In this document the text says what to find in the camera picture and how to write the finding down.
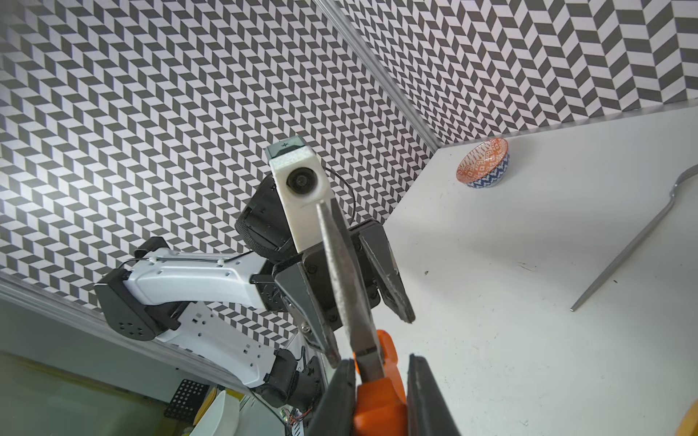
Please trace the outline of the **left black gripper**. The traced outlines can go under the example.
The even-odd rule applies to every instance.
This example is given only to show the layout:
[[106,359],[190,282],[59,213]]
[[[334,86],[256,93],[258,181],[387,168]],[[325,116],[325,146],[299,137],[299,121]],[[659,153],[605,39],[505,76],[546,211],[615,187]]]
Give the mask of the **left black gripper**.
[[[379,305],[382,298],[403,322],[413,323],[416,315],[383,225],[367,220],[350,227],[349,234],[370,308]],[[305,341],[336,369],[341,356],[334,331],[342,322],[327,271],[325,249],[316,245],[303,254],[293,255],[278,263],[272,275]]]

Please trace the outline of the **orange long nose pliers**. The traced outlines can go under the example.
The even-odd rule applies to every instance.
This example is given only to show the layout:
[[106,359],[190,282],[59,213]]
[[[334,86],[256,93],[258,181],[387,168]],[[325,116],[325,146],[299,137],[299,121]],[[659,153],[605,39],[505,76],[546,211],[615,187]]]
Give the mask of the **orange long nose pliers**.
[[317,206],[334,299],[356,364],[352,435],[407,435],[405,385],[393,339],[374,325],[364,279],[336,200]]

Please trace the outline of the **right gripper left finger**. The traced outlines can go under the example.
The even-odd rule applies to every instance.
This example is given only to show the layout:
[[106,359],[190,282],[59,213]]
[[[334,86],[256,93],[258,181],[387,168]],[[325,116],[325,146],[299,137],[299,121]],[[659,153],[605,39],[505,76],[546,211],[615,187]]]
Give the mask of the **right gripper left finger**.
[[356,364],[343,360],[334,371],[323,398],[314,408],[306,435],[351,436],[356,410]]

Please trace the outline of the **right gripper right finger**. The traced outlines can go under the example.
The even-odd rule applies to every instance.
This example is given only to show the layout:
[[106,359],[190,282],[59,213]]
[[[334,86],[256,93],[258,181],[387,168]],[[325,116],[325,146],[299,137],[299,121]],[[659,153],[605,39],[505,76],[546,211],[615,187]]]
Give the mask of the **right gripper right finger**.
[[407,378],[409,436],[459,436],[427,359],[411,354]]

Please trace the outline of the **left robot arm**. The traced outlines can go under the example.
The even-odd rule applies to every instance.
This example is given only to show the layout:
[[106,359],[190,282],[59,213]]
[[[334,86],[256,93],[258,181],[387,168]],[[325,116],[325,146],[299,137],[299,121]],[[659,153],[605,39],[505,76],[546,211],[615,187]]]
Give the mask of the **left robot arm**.
[[210,303],[290,314],[305,346],[329,354],[341,326],[323,245],[298,251],[272,177],[236,222],[244,254],[186,254],[152,237],[95,286],[108,325],[126,338],[198,354],[274,407],[306,412],[325,385],[317,357],[276,349],[217,317]]

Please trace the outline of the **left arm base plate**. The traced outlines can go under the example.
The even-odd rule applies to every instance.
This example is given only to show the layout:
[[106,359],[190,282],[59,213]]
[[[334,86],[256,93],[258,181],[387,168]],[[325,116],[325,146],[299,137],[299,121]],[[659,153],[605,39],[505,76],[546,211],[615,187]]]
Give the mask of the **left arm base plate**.
[[210,388],[209,384],[183,379],[165,408],[165,418],[193,424]]

